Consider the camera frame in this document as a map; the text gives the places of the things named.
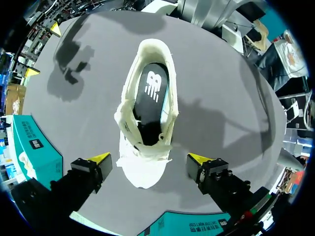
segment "black cable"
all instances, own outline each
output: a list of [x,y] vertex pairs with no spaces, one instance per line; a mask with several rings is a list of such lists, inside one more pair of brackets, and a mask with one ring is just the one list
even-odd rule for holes
[[243,26],[243,27],[248,27],[248,28],[255,28],[255,26],[244,26],[244,25],[240,25],[240,24],[238,24],[238,23],[231,22],[231,21],[226,21],[226,22],[235,24],[235,25],[237,25],[237,26]]
[[288,73],[288,74],[286,74],[286,75],[278,75],[278,76],[288,76],[288,75],[290,75],[290,74],[293,74],[293,73],[296,73],[296,72],[302,70],[304,67],[305,67],[305,66],[303,66],[303,67],[302,67],[301,69],[299,69],[299,70],[292,71],[292,72],[290,72],[290,73]]

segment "table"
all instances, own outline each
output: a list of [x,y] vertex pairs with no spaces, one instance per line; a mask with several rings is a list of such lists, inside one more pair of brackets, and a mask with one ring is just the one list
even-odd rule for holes
[[[273,173],[285,130],[280,102],[258,70],[225,41],[190,23],[132,11],[100,12],[60,25],[29,81],[23,114],[32,114],[63,155],[64,173],[75,159],[110,151],[114,167],[98,194],[79,213],[94,223],[133,236],[167,209],[218,212],[188,178],[187,153],[220,157],[252,191]],[[163,40],[177,73],[179,116],[161,180],[135,188],[115,162],[119,128],[114,113],[129,68],[146,38]]]

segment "white sneaker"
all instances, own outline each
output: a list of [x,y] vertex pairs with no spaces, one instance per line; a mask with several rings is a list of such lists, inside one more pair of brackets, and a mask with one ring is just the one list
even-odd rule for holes
[[127,76],[114,115],[120,133],[120,159],[127,179],[150,188],[162,177],[178,115],[176,73],[167,45],[146,39]]

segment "cardboard box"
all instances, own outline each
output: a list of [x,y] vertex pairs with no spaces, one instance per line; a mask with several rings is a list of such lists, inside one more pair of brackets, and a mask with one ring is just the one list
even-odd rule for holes
[[21,115],[23,110],[26,87],[10,83],[6,92],[5,114]]

